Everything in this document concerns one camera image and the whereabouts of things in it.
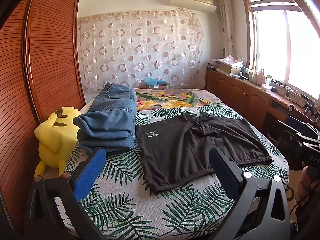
pikachu plush toy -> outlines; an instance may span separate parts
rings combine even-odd
[[[40,141],[39,156],[41,159],[35,176],[43,176],[46,166],[59,168],[59,175],[62,175],[67,160],[77,143],[79,127],[74,125],[72,120],[79,115],[81,115],[80,111],[73,107],[61,107],[35,129],[34,133]]]

wall covering with circle pattern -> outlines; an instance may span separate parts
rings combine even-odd
[[[118,12],[83,17],[78,24],[89,90],[107,82],[142,87],[148,77],[173,86],[198,83],[204,35],[193,12]]]

window blind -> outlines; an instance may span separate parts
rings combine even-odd
[[[288,10],[302,12],[294,0],[248,0],[252,12],[263,10]]]

blue jeans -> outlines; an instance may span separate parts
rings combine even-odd
[[[73,119],[80,128],[79,145],[88,153],[96,147],[106,153],[122,153],[133,149],[137,96],[134,89],[106,84],[89,110]]]

louvered sliding door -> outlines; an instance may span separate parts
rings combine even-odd
[[[59,106],[84,105],[78,76],[76,12],[78,0],[32,0],[28,20],[29,69],[42,121]]]
[[[37,123],[24,80],[21,44],[28,1],[16,7],[0,30],[0,188],[12,223],[20,228],[39,162],[33,134]]]

